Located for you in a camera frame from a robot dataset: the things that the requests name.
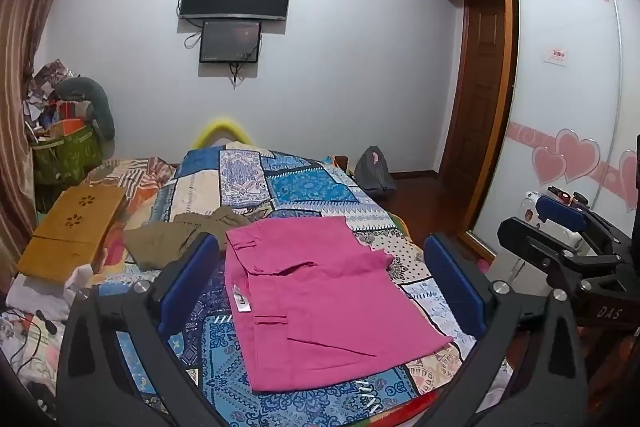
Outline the pink pants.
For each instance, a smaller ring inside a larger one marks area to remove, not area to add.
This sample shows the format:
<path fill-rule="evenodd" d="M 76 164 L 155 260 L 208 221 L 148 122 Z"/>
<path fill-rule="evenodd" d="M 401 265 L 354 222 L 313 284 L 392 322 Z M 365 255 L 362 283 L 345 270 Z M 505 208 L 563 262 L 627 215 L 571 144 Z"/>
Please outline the pink pants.
<path fill-rule="evenodd" d="M 224 285 L 254 392 L 321 388 L 450 343 L 390 279 L 391 255 L 342 217 L 259 220 L 227 233 Z"/>

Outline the white appliance box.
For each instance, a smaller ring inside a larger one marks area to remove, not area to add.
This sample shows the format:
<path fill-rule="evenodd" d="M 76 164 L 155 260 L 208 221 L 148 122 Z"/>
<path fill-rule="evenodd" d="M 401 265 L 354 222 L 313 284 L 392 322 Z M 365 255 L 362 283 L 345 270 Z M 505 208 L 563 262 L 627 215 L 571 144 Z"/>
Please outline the white appliance box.
<path fill-rule="evenodd" d="M 554 237 L 565 246 L 573 248 L 575 251 L 585 253 L 587 251 L 586 243 L 577 232 L 572 232 L 568 228 L 563 227 L 563 225 L 558 225 L 550 219 L 547 221 L 541 219 L 536 208 L 540 196 L 541 194 L 536 191 L 528 191 L 525 193 L 523 202 L 518 210 L 518 219 Z"/>

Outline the white sliding wardrobe door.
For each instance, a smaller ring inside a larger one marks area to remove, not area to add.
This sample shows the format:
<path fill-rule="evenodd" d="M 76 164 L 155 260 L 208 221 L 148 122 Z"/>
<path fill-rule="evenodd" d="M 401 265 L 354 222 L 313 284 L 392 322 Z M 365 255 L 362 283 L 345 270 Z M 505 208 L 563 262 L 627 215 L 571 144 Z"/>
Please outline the white sliding wardrobe door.
<path fill-rule="evenodd" d="M 625 233 L 637 211 L 639 0 L 516 0 L 516 59 L 506 139 L 472 233 L 496 255 L 494 279 L 542 273 L 500 246 L 498 226 L 541 222 L 535 199 L 551 185 L 578 192 Z"/>

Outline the wooden door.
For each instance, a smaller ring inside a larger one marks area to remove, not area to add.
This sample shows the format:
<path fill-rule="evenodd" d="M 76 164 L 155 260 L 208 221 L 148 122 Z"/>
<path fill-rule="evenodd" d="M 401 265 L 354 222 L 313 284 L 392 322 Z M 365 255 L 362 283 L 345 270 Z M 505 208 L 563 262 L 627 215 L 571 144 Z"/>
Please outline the wooden door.
<path fill-rule="evenodd" d="M 504 49 L 504 0 L 464 0 L 454 107 L 439 178 L 462 218 L 471 202 L 498 103 Z"/>

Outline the olive green pants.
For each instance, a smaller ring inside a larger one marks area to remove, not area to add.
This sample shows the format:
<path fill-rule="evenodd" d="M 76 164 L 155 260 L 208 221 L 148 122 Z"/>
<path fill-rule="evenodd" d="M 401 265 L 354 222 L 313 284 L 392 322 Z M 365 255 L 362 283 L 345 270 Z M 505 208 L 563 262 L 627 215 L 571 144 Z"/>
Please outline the olive green pants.
<path fill-rule="evenodd" d="M 224 206 L 208 216 L 186 212 L 172 222 L 150 222 L 125 231 L 122 240 L 140 270 L 161 270 L 179 259 L 200 233 L 213 235 L 219 250 L 224 253 L 227 249 L 226 233 L 249 223 L 245 217 Z"/>

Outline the wooden lap desk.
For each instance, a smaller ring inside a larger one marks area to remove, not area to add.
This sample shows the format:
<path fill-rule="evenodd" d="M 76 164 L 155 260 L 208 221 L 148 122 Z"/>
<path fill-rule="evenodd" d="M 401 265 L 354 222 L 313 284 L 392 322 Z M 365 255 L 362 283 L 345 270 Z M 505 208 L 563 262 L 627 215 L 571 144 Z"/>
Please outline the wooden lap desk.
<path fill-rule="evenodd" d="M 65 283 L 81 265 L 96 266 L 103 239 L 122 203 L 120 186 L 74 186 L 64 191 L 36 228 L 17 271 Z"/>

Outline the grey backpack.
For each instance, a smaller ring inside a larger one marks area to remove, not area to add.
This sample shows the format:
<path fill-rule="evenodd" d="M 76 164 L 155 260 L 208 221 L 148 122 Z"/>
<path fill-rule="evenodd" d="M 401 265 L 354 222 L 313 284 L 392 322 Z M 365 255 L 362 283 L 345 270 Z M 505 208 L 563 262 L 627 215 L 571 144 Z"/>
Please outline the grey backpack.
<path fill-rule="evenodd" d="M 371 198 L 392 195 L 396 183 L 388 171 L 386 159 L 376 146 L 370 146 L 357 161 L 354 171 L 356 183 Z"/>

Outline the orange striped blanket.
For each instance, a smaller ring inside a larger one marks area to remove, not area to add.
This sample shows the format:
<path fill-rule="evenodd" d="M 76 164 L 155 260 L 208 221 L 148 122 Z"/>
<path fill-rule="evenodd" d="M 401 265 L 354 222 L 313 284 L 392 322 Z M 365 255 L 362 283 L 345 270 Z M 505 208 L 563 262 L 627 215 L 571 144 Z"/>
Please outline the orange striped blanket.
<path fill-rule="evenodd" d="M 110 159 L 92 169 L 81 186 L 118 186 L 125 191 L 125 198 L 107 229 L 101 245 L 98 277 L 122 272 L 127 251 L 122 232 L 128 221 L 140 209 L 150 210 L 157 192 L 174 175 L 176 168 L 159 157 Z"/>

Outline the green storage bag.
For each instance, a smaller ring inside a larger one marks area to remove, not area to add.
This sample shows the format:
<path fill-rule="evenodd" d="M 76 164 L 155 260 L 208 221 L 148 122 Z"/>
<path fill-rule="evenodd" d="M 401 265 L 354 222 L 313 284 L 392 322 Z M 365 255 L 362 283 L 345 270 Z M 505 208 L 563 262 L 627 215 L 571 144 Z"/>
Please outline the green storage bag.
<path fill-rule="evenodd" d="M 77 185 L 102 164 L 102 147 L 93 127 L 32 146 L 35 184 Z"/>

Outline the blue patchwork bedspread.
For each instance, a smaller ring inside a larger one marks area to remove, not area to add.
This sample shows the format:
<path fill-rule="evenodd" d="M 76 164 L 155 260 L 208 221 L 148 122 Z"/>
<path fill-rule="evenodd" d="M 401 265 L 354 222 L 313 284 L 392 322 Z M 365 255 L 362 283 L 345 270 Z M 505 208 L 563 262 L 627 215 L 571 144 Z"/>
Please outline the blue patchwork bedspread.
<path fill-rule="evenodd" d="M 422 249 L 340 168 L 231 142 L 110 160 L 94 183 L 125 192 L 102 291 L 150 281 L 196 233 L 221 255 L 169 338 L 232 426 L 372 426 L 429 407 L 475 340 Z"/>

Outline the yellow foam bed headboard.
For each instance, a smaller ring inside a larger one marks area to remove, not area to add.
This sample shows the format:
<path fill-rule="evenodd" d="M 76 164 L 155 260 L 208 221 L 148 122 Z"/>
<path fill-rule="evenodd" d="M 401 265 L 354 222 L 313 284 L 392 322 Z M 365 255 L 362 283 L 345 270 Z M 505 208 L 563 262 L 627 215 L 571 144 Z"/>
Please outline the yellow foam bed headboard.
<path fill-rule="evenodd" d="M 238 124 L 235 124 L 233 120 L 229 118 L 218 118 L 206 124 L 205 128 L 191 145 L 191 148 L 192 150 L 201 150 L 201 148 L 212 145 L 219 138 L 227 138 L 230 141 L 241 142 L 246 145 L 253 144 L 248 134 Z"/>

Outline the grey neck pillow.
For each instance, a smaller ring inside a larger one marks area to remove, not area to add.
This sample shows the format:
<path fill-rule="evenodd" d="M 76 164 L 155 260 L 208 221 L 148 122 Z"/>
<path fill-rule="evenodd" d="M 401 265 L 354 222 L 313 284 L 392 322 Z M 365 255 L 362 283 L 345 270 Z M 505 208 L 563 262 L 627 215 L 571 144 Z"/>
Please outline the grey neck pillow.
<path fill-rule="evenodd" d="M 54 88 L 54 93 L 62 101 L 89 102 L 92 111 L 88 121 L 96 128 L 102 141 L 114 141 L 115 124 L 111 107 L 99 83 L 88 77 L 70 77 L 62 80 Z"/>

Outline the striped brown curtain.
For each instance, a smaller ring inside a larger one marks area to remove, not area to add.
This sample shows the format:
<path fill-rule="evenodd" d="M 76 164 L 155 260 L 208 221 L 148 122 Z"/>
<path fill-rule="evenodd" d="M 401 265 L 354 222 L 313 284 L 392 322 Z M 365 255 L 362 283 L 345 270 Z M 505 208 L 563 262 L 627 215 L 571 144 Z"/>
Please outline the striped brown curtain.
<path fill-rule="evenodd" d="M 36 226 L 32 152 L 23 102 L 53 0 L 1 0 L 1 285 Z"/>

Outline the small wall monitor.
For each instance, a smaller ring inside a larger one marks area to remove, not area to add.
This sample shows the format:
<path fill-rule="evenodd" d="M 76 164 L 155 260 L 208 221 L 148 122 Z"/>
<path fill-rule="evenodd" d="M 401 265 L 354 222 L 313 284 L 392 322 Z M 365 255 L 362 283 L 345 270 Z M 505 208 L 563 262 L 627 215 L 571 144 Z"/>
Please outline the small wall monitor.
<path fill-rule="evenodd" d="M 206 20 L 201 38 L 200 62 L 257 63 L 261 41 L 262 23 L 258 20 Z"/>

